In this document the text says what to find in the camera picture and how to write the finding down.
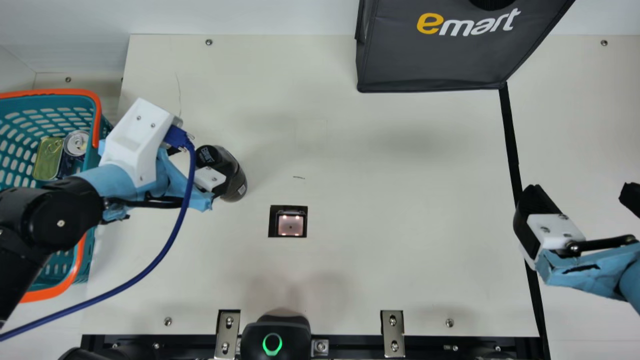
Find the blue cable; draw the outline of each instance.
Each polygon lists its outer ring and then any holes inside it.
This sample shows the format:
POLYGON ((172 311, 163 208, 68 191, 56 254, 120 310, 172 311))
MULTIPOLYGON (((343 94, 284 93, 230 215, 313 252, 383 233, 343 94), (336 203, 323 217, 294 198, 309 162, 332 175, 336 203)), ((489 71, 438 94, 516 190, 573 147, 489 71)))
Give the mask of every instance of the blue cable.
POLYGON ((4 334, 0 334, 0 341, 10 339, 16 335, 22 334, 23 332, 33 330, 41 325, 52 322, 53 320, 75 313, 76 311, 85 309, 87 307, 90 307, 91 305, 95 305, 100 301, 106 300, 114 295, 118 295, 119 293, 125 291, 131 286, 134 286, 136 283, 138 283, 138 281, 144 279, 145 276, 147 276, 151 271, 153 271, 153 269, 156 268, 158 264, 160 264, 160 261, 164 259, 164 256, 167 254, 167 252, 169 252, 169 249, 171 249, 171 246, 173 245, 175 238, 178 236, 178 232, 180 231, 180 227, 182 226, 182 221, 184 220, 184 215, 187 213, 187 209, 189 208, 189 200, 191 199, 191 191, 193 189, 193 180, 195 177, 195 168, 196 168, 196 151, 191 142, 188 142, 185 147, 189 151, 189 157, 191 161, 189 165, 189 177, 187 178, 187 188, 184 192, 184 198, 182 198, 182 207, 180 208, 178 219, 176 219, 175 225, 173 226, 173 231, 171 232, 171 235, 169 235, 169 239, 166 241, 166 244, 164 245, 160 254, 156 256, 156 258, 151 262, 151 264, 149 264, 149 266, 147 266, 144 270, 140 272, 140 274, 136 275, 131 280, 125 282, 124 284, 118 286, 117 288, 114 288, 112 290, 105 292, 102 295, 98 295, 92 299, 70 306, 64 310, 60 310, 57 313, 47 315, 43 318, 27 323, 23 326, 17 327, 11 331, 7 331, 4 334))

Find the canned food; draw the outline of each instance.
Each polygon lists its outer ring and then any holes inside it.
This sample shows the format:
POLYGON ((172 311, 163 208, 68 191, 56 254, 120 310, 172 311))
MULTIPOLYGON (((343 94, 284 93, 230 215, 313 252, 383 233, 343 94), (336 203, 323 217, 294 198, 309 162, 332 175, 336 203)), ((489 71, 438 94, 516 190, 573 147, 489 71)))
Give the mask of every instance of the canned food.
POLYGON ((50 181, 58 175, 60 160, 62 159, 62 138, 50 137, 40 141, 36 162, 33 164, 33 178, 41 181, 50 181))
POLYGON ((78 158, 86 154, 86 147, 89 145, 89 133, 84 130, 70 132, 65 138, 64 150, 67 154, 78 158))

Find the metal screw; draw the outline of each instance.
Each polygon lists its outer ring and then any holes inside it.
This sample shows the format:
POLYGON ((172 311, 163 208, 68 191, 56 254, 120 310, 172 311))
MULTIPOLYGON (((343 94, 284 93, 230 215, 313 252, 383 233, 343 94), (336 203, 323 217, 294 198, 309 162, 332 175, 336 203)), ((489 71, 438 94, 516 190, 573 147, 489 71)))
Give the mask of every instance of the metal screw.
POLYGON ((316 350, 318 350, 318 352, 324 352, 326 350, 326 345, 322 341, 318 341, 316 343, 316 350))

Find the metal bracket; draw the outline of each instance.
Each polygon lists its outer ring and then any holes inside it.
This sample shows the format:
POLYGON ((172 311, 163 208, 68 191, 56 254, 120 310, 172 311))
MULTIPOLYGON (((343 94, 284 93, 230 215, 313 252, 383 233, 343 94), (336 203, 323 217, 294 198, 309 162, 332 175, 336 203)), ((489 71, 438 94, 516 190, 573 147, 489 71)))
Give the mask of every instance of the metal bracket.
POLYGON ((404 317, 401 310, 380 311, 385 357, 404 357, 404 317))
POLYGON ((311 341, 311 357, 329 356, 329 340, 313 339, 311 341))
POLYGON ((239 328, 240 311, 220 311, 215 360, 233 360, 236 357, 239 328))

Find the green light ring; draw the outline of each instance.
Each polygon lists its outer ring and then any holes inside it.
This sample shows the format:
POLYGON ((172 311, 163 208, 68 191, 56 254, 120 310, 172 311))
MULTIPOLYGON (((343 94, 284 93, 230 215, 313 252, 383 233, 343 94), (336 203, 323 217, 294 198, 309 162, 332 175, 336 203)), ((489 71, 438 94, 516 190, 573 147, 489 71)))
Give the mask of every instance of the green light ring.
POLYGON ((262 349, 264 350, 264 353, 267 354, 267 356, 276 356, 278 355, 278 353, 280 352, 280 349, 282 348, 282 338, 280 337, 280 335, 276 334, 275 332, 272 332, 270 334, 267 334, 267 336, 264 337, 264 339, 262 339, 262 349), (267 339, 271 336, 271 335, 275 335, 278 337, 278 348, 275 350, 269 350, 267 348, 267 339))

